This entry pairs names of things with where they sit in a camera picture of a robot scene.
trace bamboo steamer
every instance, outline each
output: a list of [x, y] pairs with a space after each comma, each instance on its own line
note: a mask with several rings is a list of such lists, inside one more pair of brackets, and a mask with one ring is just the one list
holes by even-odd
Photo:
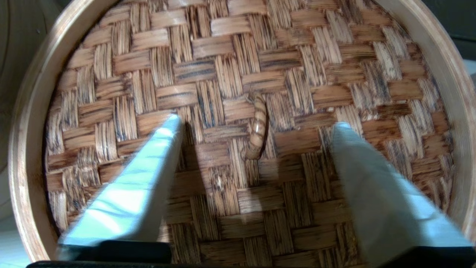
[[376, 3], [72, 2], [30, 67], [10, 140], [32, 260], [54, 258], [59, 233], [170, 112], [188, 126], [157, 238], [175, 263], [363, 264], [328, 147], [337, 120], [475, 240], [474, 86], [424, 4]]
[[7, 151], [15, 99], [36, 49], [59, 14], [49, 0], [0, 2], [0, 219], [11, 215]]

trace wooden rim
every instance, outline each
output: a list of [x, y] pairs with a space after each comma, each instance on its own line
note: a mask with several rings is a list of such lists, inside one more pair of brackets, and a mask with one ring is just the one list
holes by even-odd
[[[10, 134], [9, 173], [14, 214], [23, 244], [32, 261], [54, 259], [58, 236], [50, 222], [42, 169], [44, 121], [64, 62], [82, 36], [117, 0], [75, 0], [55, 23], [20, 89]], [[476, 95], [461, 56], [448, 34], [420, 0], [376, 0], [394, 18], [406, 25], [417, 42], [442, 89], [455, 140], [456, 176], [450, 216], [464, 234], [473, 230], [476, 170]]]

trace woven bamboo mat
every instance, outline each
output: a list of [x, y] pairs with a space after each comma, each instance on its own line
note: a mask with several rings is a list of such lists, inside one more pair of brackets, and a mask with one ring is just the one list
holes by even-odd
[[[261, 92], [268, 127], [244, 160]], [[84, 37], [45, 128], [59, 231], [149, 133], [187, 123], [160, 241], [174, 263], [363, 264], [329, 151], [347, 121], [448, 208], [451, 135], [418, 46], [369, 0], [124, 0]]]

